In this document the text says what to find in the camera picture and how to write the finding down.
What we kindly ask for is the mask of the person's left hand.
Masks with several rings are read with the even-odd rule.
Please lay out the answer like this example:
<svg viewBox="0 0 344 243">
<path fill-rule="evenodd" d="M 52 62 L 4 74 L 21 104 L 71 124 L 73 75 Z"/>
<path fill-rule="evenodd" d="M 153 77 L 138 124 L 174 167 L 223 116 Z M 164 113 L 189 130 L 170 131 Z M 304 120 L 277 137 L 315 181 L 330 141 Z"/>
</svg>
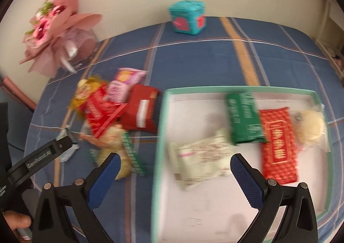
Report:
<svg viewBox="0 0 344 243">
<path fill-rule="evenodd" d="M 11 228 L 12 231 L 17 230 L 18 228 L 29 228 L 31 225 L 31 218 L 30 216 L 14 212 L 14 211 L 6 211 L 3 214 L 8 226 Z"/>
</svg>

